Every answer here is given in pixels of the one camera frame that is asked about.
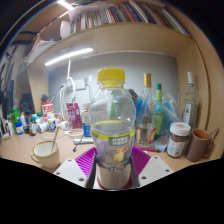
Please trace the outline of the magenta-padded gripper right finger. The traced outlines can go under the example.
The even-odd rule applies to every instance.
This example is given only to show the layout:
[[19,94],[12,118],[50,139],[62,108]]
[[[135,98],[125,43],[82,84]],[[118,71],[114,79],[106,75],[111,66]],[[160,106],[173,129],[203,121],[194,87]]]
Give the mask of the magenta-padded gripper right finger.
[[131,158],[131,180],[134,188],[146,186],[173,173],[158,156],[150,156],[134,147]]

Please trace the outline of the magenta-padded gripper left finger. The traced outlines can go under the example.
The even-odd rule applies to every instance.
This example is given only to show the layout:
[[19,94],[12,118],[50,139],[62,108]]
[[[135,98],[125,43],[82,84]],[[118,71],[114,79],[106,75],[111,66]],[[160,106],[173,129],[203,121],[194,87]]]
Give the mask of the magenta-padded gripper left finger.
[[78,186],[92,189],[96,178],[96,149],[91,148],[76,159],[67,159],[54,175]]

